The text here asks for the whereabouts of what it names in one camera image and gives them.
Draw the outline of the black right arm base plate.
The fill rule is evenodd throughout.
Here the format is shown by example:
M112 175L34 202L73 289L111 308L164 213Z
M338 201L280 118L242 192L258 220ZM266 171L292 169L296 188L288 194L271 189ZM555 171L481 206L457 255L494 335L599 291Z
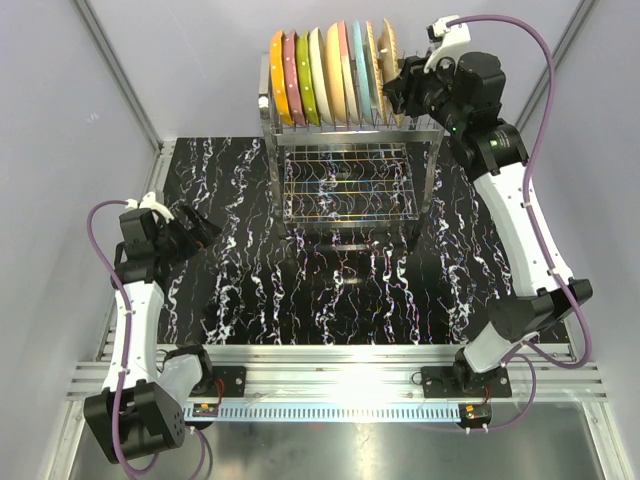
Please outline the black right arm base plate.
M512 388L508 372L499 367L475 373L452 366L423 366L420 369L425 398L510 398Z

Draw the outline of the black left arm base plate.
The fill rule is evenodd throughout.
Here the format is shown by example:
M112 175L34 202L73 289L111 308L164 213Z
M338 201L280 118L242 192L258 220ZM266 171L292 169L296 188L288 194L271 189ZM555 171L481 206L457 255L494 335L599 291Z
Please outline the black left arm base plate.
M207 387L197 397L213 398L219 396L222 389L222 398L243 398L245 396L247 369L241 365L214 365L214 383Z

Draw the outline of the cream plate with drawing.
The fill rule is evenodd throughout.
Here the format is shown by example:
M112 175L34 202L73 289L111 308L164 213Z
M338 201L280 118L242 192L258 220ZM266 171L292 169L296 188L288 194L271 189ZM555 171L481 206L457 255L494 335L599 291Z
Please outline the cream plate with drawing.
M325 80L325 44L318 27L314 28L309 34L309 55L318 112L324 123L333 125L334 114Z

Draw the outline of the pink and cream plate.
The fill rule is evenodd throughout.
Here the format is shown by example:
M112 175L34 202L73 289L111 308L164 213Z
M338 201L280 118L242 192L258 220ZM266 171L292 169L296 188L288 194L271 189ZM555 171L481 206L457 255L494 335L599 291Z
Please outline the pink and cream plate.
M340 21L338 23L338 37L340 44L340 57L342 65L342 76L346 95L347 110L350 118L350 123L358 125L360 123L360 115L358 108L358 101L356 95L356 89L353 79L353 70L351 65L351 55L348 42L348 34L346 28L346 22Z

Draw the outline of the pink dotted plate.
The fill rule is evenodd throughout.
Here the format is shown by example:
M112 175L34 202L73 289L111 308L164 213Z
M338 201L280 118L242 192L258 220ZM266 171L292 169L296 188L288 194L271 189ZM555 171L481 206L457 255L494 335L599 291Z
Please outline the pink dotted plate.
M287 92L287 99L292 120L295 125L306 126L307 121L304 113L303 103L301 99L297 64L296 64L296 40L297 33L291 30L284 37L283 42L283 58L284 58L284 75Z

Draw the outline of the blue and cream plate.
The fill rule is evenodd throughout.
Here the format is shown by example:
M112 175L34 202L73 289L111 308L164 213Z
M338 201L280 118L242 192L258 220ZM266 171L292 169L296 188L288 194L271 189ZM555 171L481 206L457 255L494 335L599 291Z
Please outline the blue and cream plate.
M374 124L374 115L372 111L372 100L369 88L369 75L365 60L364 40L362 36L361 25L358 20L352 22L351 25L355 68L358 78L359 98L360 98L360 116L365 124Z

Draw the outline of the woven wicker tray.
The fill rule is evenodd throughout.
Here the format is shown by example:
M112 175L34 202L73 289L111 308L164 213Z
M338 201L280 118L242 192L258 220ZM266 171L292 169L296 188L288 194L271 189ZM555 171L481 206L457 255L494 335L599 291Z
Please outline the woven wicker tray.
M373 124L375 126L381 126L386 124L386 106L382 94L381 72L378 64L373 27L370 21L365 22L365 28L364 55L368 70Z
M396 45L395 31L387 18L383 19L383 30L377 40L378 50L378 65L380 70L380 85L378 92L382 99L382 110L384 113L384 119L387 120L389 116L394 119L395 125L400 128L404 124L404 116L401 114L395 114L392 111L391 103L383 92L383 86L386 83L396 79L400 74L400 67L398 65L398 52Z

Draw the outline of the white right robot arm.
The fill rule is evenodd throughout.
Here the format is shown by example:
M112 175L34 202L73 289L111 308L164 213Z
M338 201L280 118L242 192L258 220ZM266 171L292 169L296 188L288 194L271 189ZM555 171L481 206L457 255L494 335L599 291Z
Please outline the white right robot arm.
M593 295L555 250L549 229L533 226L540 211L525 175L531 164L515 126L500 118L506 75L491 54L444 57L435 68L427 59L404 60L383 91L396 114L430 116L449 134L453 159L481 196L498 231L512 274L511 295L487 304L488 323L455 356L452 382L475 397L498 378L516 348L573 313Z

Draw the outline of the tan plate with bear drawing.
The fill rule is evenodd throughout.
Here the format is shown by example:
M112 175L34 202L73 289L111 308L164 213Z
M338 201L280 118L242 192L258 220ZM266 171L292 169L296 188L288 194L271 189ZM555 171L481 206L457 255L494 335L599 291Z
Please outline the tan plate with bear drawing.
M325 56L329 82L329 97L337 122L347 122L347 108L342 74L338 24L332 24L326 37Z

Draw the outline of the yellow-green dotted plate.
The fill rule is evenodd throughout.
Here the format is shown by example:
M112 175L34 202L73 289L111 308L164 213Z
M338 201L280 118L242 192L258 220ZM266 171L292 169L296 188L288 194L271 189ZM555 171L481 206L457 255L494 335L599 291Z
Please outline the yellow-green dotted plate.
M320 126L321 118L316 104L311 72L308 31L297 37L295 53L298 84L306 120L309 124Z

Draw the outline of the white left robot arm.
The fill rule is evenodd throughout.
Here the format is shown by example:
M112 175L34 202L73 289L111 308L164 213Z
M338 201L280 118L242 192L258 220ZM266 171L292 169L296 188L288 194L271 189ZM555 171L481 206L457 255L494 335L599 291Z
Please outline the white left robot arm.
M108 461L130 476L144 474L134 459L156 459L181 446L183 408L190 396L220 388L200 344L185 344L157 362L157 330L168 278L174 268L208 247L221 230L188 205L185 226L160 204L124 203L121 241L105 264L116 300L116 336L99 393L84 401L84 417Z

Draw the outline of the orange dotted plate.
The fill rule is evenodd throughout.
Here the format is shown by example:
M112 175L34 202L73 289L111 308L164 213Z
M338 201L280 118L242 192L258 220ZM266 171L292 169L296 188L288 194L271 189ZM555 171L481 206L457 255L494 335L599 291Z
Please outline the orange dotted plate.
M293 126L294 121L289 108L286 91L284 58L283 58L284 32L278 30L271 38L269 45L269 61L271 86L275 100L276 111L280 121L288 126Z

